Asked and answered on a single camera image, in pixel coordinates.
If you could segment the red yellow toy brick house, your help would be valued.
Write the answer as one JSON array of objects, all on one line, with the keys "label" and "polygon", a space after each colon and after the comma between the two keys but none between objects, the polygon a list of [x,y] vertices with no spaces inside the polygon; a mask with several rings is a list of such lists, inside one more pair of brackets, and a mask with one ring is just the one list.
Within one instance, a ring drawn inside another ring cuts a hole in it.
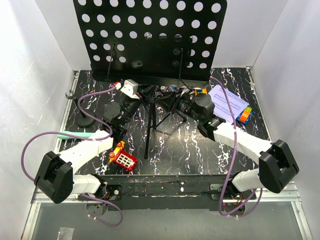
[{"label": "red yellow toy brick house", "polygon": [[126,152],[124,147],[124,141],[117,143],[115,149],[109,153],[109,162],[114,162],[125,170],[132,171],[136,166],[138,159]]}]

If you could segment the black microphone desk stand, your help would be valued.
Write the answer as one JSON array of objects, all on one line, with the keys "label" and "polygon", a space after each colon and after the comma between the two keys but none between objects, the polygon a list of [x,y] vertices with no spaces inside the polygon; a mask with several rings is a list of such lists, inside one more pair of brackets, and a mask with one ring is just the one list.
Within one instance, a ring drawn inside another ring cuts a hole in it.
[{"label": "black microphone desk stand", "polygon": [[92,126],[95,123],[95,120],[93,118],[87,116],[80,110],[78,106],[78,98],[75,96],[74,91],[70,89],[69,93],[65,94],[65,97],[68,100],[72,100],[78,109],[78,113],[75,114],[75,123],[77,124],[78,127],[87,128]]}]

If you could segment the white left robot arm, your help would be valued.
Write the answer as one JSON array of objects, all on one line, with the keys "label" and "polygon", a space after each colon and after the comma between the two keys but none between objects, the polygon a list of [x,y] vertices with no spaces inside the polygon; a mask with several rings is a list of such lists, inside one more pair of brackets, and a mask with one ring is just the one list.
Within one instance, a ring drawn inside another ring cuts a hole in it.
[{"label": "white left robot arm", "polygon": [[76,172],[100,153],[122,146],[122,139],[127,130],[126,125],[143,102],[151,101],[155,86],[143,85],[133,93],[128,87],[114,84],[125,95],[122,104],[111,102],[106,106],[103,119],[105,127],[93,133],[91,137],[81,137],[81,143],[68,150],[46,153],[42,159],[33,182],[54,203],[59,204],[72,194],[89,194],[95,200],[106,196],[107,185],[98,177],[87,174],[77,175]]}]

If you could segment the orange blue toy brick stack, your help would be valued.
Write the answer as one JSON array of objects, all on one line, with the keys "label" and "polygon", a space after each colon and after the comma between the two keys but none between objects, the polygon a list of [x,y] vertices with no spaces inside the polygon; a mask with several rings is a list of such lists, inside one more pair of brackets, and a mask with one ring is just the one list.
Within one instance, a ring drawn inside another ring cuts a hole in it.
[{"label": "orange blue toy brick stack", "polygon": [[251,119],[251,116],[253,114],[253,110],[251,107],[247,106],[242,113],[236,118],[238,123],[241,123],[243,125],[246,125],[249,120]]}]

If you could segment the mint green toy microphone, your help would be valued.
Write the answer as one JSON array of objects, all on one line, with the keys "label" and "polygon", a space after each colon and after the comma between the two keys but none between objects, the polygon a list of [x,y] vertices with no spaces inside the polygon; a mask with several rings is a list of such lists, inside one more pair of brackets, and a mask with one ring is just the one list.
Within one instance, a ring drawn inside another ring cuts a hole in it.
[{"label": "mint green toy microphone", "polygon": [[93,132],[72,132],[72,131],[60,131],[57,135],[58,139],[69,140],[69,139],[84,139],[90,138],[94,133]]}]

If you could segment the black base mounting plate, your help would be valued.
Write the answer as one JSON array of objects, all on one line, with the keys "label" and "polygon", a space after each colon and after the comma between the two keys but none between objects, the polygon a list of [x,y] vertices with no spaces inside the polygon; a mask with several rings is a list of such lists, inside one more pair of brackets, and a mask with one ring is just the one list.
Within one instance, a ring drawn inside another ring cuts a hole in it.
[{"label": "black base mounting plate", "polygon": [[218,210],[219,197],[208,192],[223,185],[225,174],[95,175],[107,183],[108,200],[122,210]]}]

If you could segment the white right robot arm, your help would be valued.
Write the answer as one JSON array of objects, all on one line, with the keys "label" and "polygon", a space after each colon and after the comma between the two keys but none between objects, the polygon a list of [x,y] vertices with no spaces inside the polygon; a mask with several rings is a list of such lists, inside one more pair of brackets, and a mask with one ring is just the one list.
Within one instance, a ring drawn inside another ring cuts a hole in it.
[{"label": "white right robot arm", "polygon": [[197,122],[197,129],[206,138],[219,142],[253,160],[258,168],[241,171],[228,177],[226,192],[237,199],[244,192],[266,188],[279,194],[300,169],[283,140],[271,142],[242,131],[214,114],[214,103],[205,93],[190,98],[187,92],[173,94],[170,110],[178,110]]}]

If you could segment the black poker chip case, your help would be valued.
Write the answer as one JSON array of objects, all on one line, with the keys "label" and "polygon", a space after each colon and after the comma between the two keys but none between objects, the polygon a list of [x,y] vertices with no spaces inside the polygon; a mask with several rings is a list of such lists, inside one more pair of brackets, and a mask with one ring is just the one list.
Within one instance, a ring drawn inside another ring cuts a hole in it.
[{"label": "black poker chip case", "polygon": [[193,100],[195,96],[198,94],[201,94],[201,93],[207,94],[208,87],[205,87],[205,88],[196,87],[195,89],[188,90],[185,86],[183,86],[182,88],[173,87],[173,86],[157,86],[154,95],[156,97],[166,97],[166,96],[170,96],[174,92],[177,92],[177,93],[187,92],[189,98]]}]

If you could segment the black music stand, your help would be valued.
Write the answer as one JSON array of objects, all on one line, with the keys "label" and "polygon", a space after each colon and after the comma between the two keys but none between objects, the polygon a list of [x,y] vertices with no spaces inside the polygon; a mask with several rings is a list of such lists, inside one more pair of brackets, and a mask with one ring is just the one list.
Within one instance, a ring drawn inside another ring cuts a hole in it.
[{"label": "black music stand", "polygon": [[225,19],[225,0],[75,0],[97,81],[202,89]]}]

